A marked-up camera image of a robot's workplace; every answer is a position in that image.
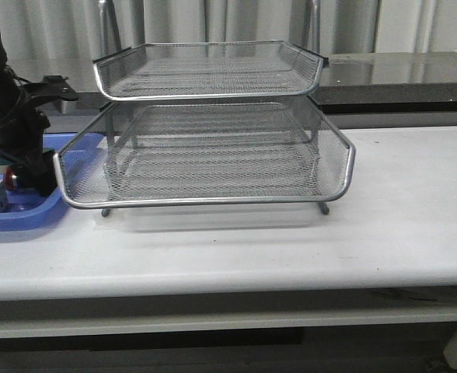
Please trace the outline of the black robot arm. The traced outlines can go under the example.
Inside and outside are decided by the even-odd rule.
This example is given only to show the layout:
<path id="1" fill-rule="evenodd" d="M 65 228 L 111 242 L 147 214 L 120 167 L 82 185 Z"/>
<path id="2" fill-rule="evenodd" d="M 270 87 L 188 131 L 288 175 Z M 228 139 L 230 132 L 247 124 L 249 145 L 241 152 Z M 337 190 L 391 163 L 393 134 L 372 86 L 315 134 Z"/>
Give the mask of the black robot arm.
<path id="1" fill-rule="evenodd" d="M 0 157 L 10 162 L 4 176 L 7 189 L 34 189 L 44 197 L 52 194 L 57 186 L 54 152 L 43 147 L 50 121 L 39 107 L 77 99 L 76 91 L 60 75 L 45 75 L 41 82 L 20 78 L 8 66 L 0 33 Z"/>

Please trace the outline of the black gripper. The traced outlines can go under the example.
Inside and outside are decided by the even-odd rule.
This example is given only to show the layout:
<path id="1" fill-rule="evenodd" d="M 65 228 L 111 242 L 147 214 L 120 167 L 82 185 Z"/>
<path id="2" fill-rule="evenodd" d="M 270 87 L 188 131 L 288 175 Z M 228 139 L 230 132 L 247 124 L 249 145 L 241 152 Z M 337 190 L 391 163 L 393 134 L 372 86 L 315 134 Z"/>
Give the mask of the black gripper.
<path id="1" fill-rule="evenodd" d="M 12 75 L 0 75 L 0 156 L 21 164 L 18 186 L 48 197 L 57 186 L 54 149 L 42 149 L 50 123 L 39 106 L 56 100 L 76 101 L 78 94 L 61 75 L 22 85 Z"/>

